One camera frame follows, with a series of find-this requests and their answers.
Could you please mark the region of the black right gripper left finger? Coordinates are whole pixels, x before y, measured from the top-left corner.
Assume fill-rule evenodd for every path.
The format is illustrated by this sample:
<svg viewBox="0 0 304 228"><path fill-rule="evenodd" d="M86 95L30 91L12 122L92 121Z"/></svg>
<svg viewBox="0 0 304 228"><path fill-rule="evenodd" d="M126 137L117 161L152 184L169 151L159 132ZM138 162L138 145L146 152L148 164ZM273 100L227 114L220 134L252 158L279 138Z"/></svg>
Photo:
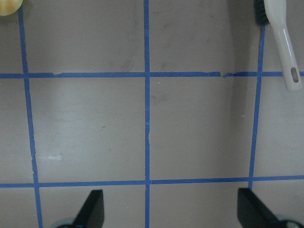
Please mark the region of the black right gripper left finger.
<svg viewBox="0 0 304 228"><path fill-rule="evenodd" d="M101 228L105 219L102 190L92 190L72 223L73 228Z"/></svg>

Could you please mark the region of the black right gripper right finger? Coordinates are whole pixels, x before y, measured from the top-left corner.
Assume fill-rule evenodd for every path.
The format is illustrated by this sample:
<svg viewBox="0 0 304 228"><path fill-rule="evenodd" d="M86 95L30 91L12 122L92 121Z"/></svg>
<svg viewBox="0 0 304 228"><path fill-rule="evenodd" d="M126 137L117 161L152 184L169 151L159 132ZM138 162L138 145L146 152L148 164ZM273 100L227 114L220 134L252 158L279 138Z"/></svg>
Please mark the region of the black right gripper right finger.
<svg viewBox="0 0 304 228"><path fill-rule="evenodd" d="M285 228L251 189L239 188L237 193L237 218L243 228Z"/></svg>

